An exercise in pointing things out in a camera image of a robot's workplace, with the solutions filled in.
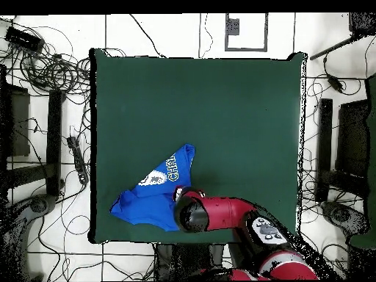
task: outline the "blue t-shirt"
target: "blue t-shirt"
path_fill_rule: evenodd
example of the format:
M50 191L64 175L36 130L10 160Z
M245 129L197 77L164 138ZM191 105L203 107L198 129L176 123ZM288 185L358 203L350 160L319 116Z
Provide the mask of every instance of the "blue t-shirt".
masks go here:
M131 224L151 224L178 231L173 218L173 192L191 186L190 168L195 147L186 144L151 171L133 190L122 192L110 213Z

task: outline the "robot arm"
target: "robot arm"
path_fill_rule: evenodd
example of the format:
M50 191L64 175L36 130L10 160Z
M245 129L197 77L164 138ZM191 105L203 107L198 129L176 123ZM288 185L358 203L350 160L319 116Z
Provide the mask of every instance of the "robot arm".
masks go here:
M292 234L285 234L276 220L261 215L260 206L238 198L208 198L191 187L177 188L174 200L175 221L182 231L234 229L244 260L229 280L318 279L293 247Z

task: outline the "green table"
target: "green table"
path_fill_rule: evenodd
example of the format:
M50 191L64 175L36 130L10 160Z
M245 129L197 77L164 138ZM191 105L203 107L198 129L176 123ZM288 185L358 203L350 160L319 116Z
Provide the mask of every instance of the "green table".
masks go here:
M90 61L92 242L233 241L231 230L164 232L109 213L123 190L184 143L196 147L194 187L258 203L295 232L304 54L286 61L161 59L92 49Z

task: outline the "power strip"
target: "power strip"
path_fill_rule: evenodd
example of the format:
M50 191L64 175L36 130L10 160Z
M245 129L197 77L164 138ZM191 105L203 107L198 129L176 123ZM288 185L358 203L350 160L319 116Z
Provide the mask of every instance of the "power strip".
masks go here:
M85 167L84 160L82 158L81 148L79 147L79 142L75 137L67 138L68 147L73 152L74 157L74 167L79 174L79 182L82 185L86 185L89 182L89 176Z

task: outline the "shirt logo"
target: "shirt logo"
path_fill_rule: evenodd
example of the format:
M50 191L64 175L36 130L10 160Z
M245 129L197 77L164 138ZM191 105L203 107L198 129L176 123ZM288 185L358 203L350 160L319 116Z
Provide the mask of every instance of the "shirt logo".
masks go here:
M179 178L178 165L176 164L175 154L166 160L167 177L169 181L177 181Z

